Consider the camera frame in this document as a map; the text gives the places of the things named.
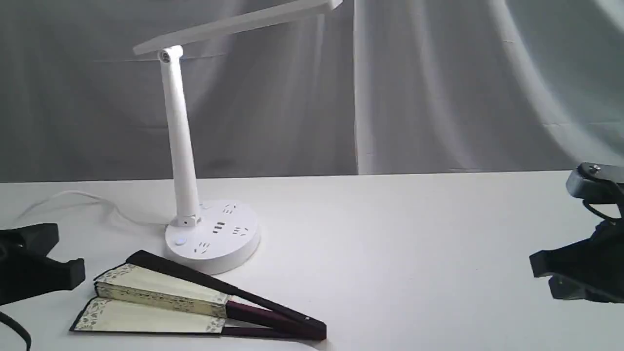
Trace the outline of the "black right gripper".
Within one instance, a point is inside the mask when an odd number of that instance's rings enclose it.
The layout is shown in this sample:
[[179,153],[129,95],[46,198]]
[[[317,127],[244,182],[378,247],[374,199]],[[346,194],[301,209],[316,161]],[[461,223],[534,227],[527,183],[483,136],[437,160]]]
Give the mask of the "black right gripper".
[[615,205],[622,213],[623,184],[622,166],[581,163],[568,176],[568,193],[579,198],[600,223],[584,240],[529,257],[533,276],[548,277],[555,300],[624,302],[624,218],[596,209],[596,205]]

